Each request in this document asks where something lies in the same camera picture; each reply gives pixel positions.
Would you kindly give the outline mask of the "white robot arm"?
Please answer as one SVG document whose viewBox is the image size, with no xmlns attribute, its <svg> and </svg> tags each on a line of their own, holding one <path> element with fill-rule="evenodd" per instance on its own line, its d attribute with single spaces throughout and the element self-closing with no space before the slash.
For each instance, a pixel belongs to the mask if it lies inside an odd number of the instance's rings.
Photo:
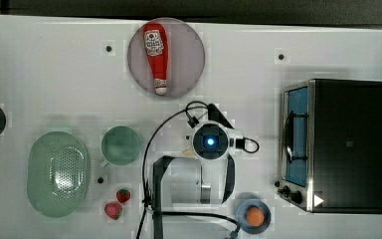
<svg viewBox="0 0 382 239">
<path fill-rule="evenodd" d="M 209 104 L 207 117 L 189 120 L 189 147 L 178 156 L 164 155 L 152 165 L 150 177 L 154 239 L 168 239 L 165 216 L 183 216 L 176 205 L 225 203 L 235 187 L 234 156 L 244 149 L 244 137 L 218 108 Z"/>
</svg>

